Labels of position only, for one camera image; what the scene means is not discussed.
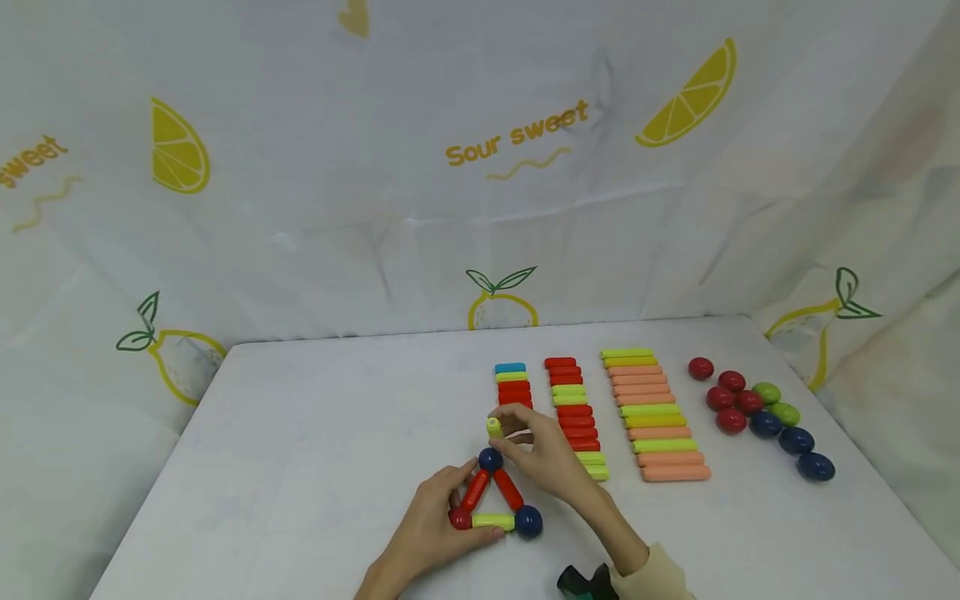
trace sleeve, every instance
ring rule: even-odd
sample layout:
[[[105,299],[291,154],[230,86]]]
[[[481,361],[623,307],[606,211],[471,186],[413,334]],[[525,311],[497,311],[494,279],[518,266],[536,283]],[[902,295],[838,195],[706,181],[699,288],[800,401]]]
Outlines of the sleeve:
[[[686,576],[655,543],[650,546],[650,560],[636,573],[621,577],[610,569],[613,590],[620,600],[695,600],[686,590]]]

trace magnetic ball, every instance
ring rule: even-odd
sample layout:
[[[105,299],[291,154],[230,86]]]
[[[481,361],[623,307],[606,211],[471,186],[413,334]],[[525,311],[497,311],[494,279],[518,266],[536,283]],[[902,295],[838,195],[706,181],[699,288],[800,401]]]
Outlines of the magnetic ball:
[[[525,540],[532,540],[540,535],[543,531],[543,517],[540,516],[540,511],[529,504],[524,504],[514,515],[514,528]]]
[[[777,415],[761,411],[750,415],[750,430],[758,438],[768,440],[777,437],[777,434],[783,429],[783,423],[777,418]]]
[[[703,356],[698,356],[686,366],[686,372],[697,381],[703,381],[713,375],[713,363]]]
[[[464,530],[473,526],[473,517],[467,512],[467,509],[455,507],[446,514],[450,518],[450,524],[455,528]]]
[[[717,381],[720,382],[721,388],[727,388],[735,394],[743,392],[743,389],[747,387],[747,380],[743,378],[743,375],[736,371],[724,371],[720,373]]]
[[[802,427],[784,427],[780,433],[780,447],[789,454],[806,454],[813,446],[813,436]]]
[[[800,424],[800,411],[792,404],[778,402],[768,410],[774,415],[777,415],[777,418],[780,419],[784,427],[796,427]]]
[[[503,454],[496,448],[484,448],[480,450],[479,462],[481,469],[493,474],[495,470],[503,468]]]
[[[733,408],[735,400],[736,394],[727,388],[713,387],[707,390],[707,406],[714,413],[719,413],[725,408]]]
[[[747,418],[735,408],[725,408],[717,413],[717,427],[724,433],[736,435],[747,428]]]
[[[736,395],[736,404],[734,404],[734,406],[736,410],[744,415],[752,415],[753,413],[758,413],[763,410],[765,404],[763,404],[763,398],[760,397],[760,394],[751,392],[750,390],[744,390]]]
[[[829,481],[837,472],[829,458],[816,452],[802,454],[797,459],[797,470],[810,481]]]
[[[761,381],[754,386],[754,392],[757,392],[763,403],[767,406],[780,402],[780,388],[767,381]]]

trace green magnetic ball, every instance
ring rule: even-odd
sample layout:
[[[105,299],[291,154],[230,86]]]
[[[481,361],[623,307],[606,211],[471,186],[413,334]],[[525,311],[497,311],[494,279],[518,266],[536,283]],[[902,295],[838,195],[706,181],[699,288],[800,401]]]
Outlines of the green magnetic ball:
[[[767,410],[776,416],[777,419],[780,419],[784,427],[796,427],[797,424],[800,423],[800,411],[794,408],[792,404],[778,402]]]
[[[772,383],[761,381],[754,386],[754,392],[763,398],[763,403],[767,406],[780,402],[780,388]]]

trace lemon print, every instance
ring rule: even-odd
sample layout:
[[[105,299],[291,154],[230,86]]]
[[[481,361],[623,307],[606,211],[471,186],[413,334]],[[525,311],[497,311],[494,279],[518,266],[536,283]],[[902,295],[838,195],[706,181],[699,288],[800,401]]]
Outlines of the lemon print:
[[[196,194],[210,179],[210,160],[197,132],[175,110],[154,101],[154,181]]]
[[[700,125],[727,95],[736,73],[736,45],[731,38],[701,65],[684,89],[650,119],[636,143],[648,148],[666,146]]]
[[[116,349],[125,352],[147,352],[154,357],[160,378],[171,394],[190,406],[200,404],[200,398],[210,385],[227,350],[213,338],[182,329],[154,329],[156,308],[160,293],[153,292],[137,312],[144,329],[131,331],[120,338]]]
[[[530,267],[511,273],[495,285],[479,271],[468,270],[467,275],[481,289],[480,296],[473,301],[467,313],[468,329],[472,331],[493,327],[536,327],[537,309],[533,304],[517,296],[497,293],[517,287],[536,269],[537,267]]]
[[[853,301],[860,286],[860,278],[852,270],[840,267],[836,271],[833,288],[836,298],[790,311],[777,319],[764,334],[777,348],[799,353],[808,343],[817,339],[817,365],[806,385],[816,391],[827,379],[829,343],[827,332],[834,320],[875,319],[877,312]]]

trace white table surface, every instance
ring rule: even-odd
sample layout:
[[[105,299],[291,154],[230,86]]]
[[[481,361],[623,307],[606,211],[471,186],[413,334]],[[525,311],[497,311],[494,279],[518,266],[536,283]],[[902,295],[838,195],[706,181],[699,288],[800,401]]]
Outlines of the white table surface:
[[[655,351],[710,481],[640,479],[598,354],[626,347]],[[484,447],[493,365],[525,362],[534,406],[552,415],[542,361],[566,355],[584,370],[607,490],[700,600],[960,598],[960,573],[800,379],[747,319],[723,317],[236,347],[93,599],[352,598],[416,485]],[[836,478],[807,483],[775,441],[721,434],[709,384],[685,373],[697,355],[779,385]],[[405,597],[558,599],[564,567],[589,576],[606,560],[576,515],[511,473],[543,535],[508,536]],[[507,509],[491,487],[479,510]]]

